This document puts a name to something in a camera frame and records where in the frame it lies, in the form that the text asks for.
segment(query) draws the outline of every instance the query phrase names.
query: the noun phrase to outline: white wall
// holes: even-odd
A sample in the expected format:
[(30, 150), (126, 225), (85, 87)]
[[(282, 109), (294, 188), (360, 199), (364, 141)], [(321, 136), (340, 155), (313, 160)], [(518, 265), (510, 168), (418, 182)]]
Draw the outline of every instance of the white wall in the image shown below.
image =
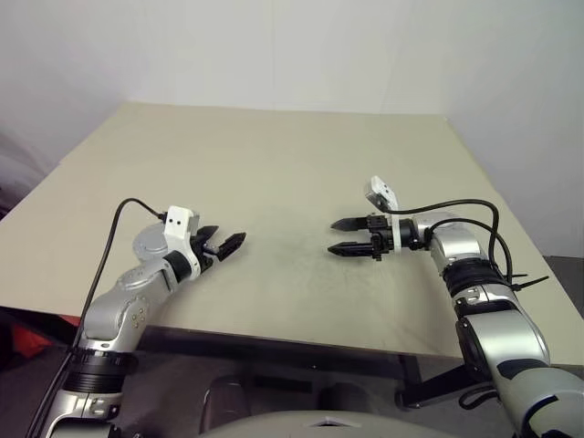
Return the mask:
[(125, 99), (441, 113), (540, 250), (584, 256), (582, 23), (579, 0), (4, 0), (0, 187)]

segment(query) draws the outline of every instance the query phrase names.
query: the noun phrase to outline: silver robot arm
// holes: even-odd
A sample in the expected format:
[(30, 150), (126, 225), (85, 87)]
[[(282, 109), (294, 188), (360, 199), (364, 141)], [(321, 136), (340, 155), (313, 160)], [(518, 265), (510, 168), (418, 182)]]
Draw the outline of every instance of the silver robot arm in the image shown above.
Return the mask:
[(222, 261), (245, 239), (240, 233), (218, 248), (210, 246), (207, 240), (217, 227), (197, 230), (198, 220), (191, 210), (172, 206), (164, 225), (153, 225), (139, 235), (134, 249), (142, 263), (91, 303), (41, 437), (119, 436), (108, 421), (120, 411), (125, 376), (137, 367), (131, 353), (144, 329), (182, 283), (195, 280), (213, 264), (207, 255)]
[[(397, 210), (395, 195), (378, 177), (371, 179), (366, 196), (384, 213)], [(392, 216), (393, 226), (383, 215), (337, 221), (332, 228), (340, 231), (369, 230), (370, 242), (343, 242), (328, 250), (379, 261), (393, 249), (396, 233), (401, 245), (429, 250), (458, 317), (456, 333), (466, 368), (477, 381), (493, 383), (518, 436), (584, 436), (584, 381), (550, 367), (544, 337), (474, 234), (452, 222), (435, 227), (428, 236), (430, 227), (455, 218), (448, 213), (401, 219), (398, 230), (397, 217)]]
[[(442, 219), (439, 214), (412, 218), (419, 236)], [(584, 381), (550, 367), (539, 328), (509, 285), (496, 276), (489, 279), (488, 261), (474, 235), (462, 224), (441, 225), (430, 254), (452, 297), (464, 361), (492, 381), (519, 436), (581, 437)], [(476, 284), (481, 276), (484, 283)]]

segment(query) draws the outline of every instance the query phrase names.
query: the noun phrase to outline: beige table surface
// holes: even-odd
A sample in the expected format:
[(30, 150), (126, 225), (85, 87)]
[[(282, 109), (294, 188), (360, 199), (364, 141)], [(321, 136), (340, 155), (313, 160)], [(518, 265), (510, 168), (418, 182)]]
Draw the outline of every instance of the beige table surface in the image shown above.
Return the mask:
[[(551, 278), (518, 293), (557, 364), (584, 363), (584, 323), (473, 156), (439, 116), (377, 116), (130, 103), (0, 222), (0, 305), (78, 315), (119, 201), (188, 206), (244, 246), (178, 292), (167, 327), (460, 357), (455, 316), (428, 253), (344, 259), (326, 251), (366, 232), (329, 229), (372, 207), (378, 174), (403, 208), (478, 197), (501, 210), (515, 272)], [(451, 211), (490, 222), (484, 207)], [(122, 216), (98, 293), (137, 265)], [(484, 245), (487, 235), (476, 230)]]

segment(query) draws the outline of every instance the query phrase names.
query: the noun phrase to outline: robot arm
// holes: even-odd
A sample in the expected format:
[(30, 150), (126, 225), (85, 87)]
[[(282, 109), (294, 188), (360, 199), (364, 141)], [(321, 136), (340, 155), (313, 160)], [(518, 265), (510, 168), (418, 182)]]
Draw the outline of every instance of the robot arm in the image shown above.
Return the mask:
[(209, 256), (222, 261), (244, 242), (245, 233), (240, 233), (218, 248), (210, 246), (207, 241), (218, 227), (197, 230), (198, 222), (198, 214), (172, 206), (164, 225), (153, 225), (138, 236), (134, 250), (142, 263), (91, 303), (41, 437), (119, 436), (108, 421), (120, 411), (125, 376), (137, 366), (131, 353), (144, 329), (182, 283), (211, 267)]
[[(387, 186), (378, 180), (372, 179), (367, 198), (390, 213)], [(401, 219), (399, 231), (403, 246), (430, 252), (446, 284), (467, 369), (477, 381), (493, 383), (518, 436), (583, 436), (584, 381), (550, 367), (541, 332), (475, 236), (460, 223), (440, 225), (431, 235), (427, 232), (453, 218), (448, 213), (416, 214)], [(332, 227), (371, 233), (370, 243), (344, 242), (328, 249), (338, 256), (381, 260), (393, 249), (396, 230), (385, 216), (341, 219)]]

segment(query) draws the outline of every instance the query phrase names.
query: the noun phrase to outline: red object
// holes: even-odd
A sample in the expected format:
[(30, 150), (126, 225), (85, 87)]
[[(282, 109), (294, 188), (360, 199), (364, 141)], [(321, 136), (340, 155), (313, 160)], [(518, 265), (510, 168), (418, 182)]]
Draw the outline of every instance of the red object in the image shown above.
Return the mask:
[[(61, 315), (61, 317), (68, 323), (74, 326), (79, 325), (78, 317), (69, 317)], [(29, 359), (40, 353), (47, 345), (51, 345), (52, 342), (48, 339), (38, 336), (26, 328), (23, 328), (17, 324), (12, 325), (12, 339), (14, 344), (14, 350), (22, 354), (25, 358)]]

